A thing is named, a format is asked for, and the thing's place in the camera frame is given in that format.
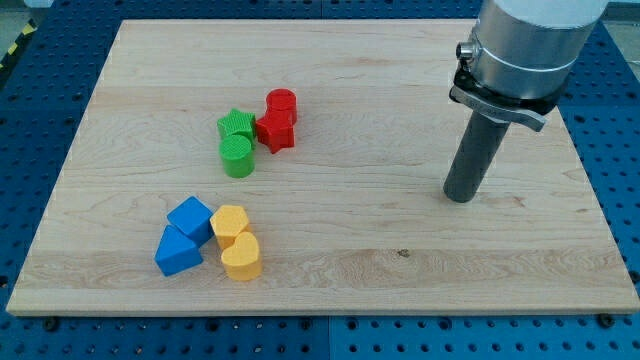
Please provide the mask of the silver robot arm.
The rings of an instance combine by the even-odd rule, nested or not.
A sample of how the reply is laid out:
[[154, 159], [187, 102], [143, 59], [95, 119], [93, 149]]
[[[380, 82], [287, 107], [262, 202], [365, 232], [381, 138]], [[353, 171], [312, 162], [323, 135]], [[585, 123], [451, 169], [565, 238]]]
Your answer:
[[607, 0], [484, 0], [456, 57], [481, 86], [540, 99], [564, 84]]

